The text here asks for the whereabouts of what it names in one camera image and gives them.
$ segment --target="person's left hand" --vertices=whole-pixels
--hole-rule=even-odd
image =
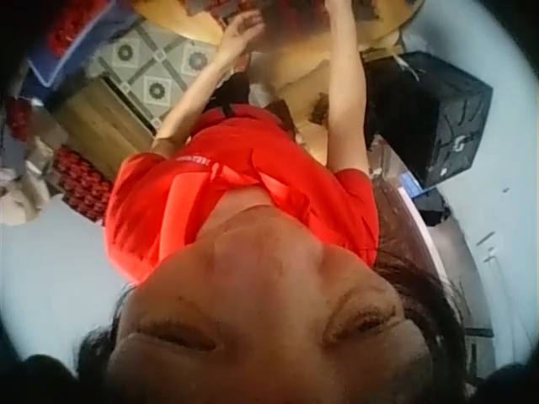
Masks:
[[[234,67],[249,44],[262,35],[264,28],[260,11],[246,11],[238,14],[225,29],[221,44],[217,48],[215,61],[225,69]]]

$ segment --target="person's left arm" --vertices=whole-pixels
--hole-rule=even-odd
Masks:
[[[169,158],[185,144],[217,84],[263,31],[264,23],[258,11],[240,13],[232,20],[225,30],[215,59],[202,70],[167,115],[152,143],[151,152]]]

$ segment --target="red polo shirt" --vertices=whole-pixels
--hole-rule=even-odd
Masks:
[[[263,109],[236,107],[236,114],[225,120],[218,110],[205,113],[174,158],[142,153],[122,164],[105,217],[113,264],[131,281],[144,281],[194,242],[225,192],[258,185],[322,241],[372,265],[378,216],[369,178],[355,169],[332,174]]]

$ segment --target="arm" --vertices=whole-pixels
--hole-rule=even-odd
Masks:
[[[336,173],[357,168],[369,173],[364,136],[366,79],[357,49],[357,28],[350,0],[326,0],[331,23],[329,69],[328,168]]]
[[[152,152],[169,158],[185,144],[217,84],[263,31],[264,24],[258,11],[236,16],[225,30],[216,58],[200,73],[167,115],[152,143]]]

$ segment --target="pile of red parts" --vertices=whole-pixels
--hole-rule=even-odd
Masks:
[[[23,98],[10,97],[6,108],[6,124],[11,135],[26,143],[29,139],[28,127],[32,117],[32,105]]]
[[[103,10],[107,0],[68,0],[47,37],[51,52],[62,57],[84,28]]]
[[[92,163],[66,146],[56,152],[54,169],[60,174],[64,202],[91,221],[102,220],[112,183]]]

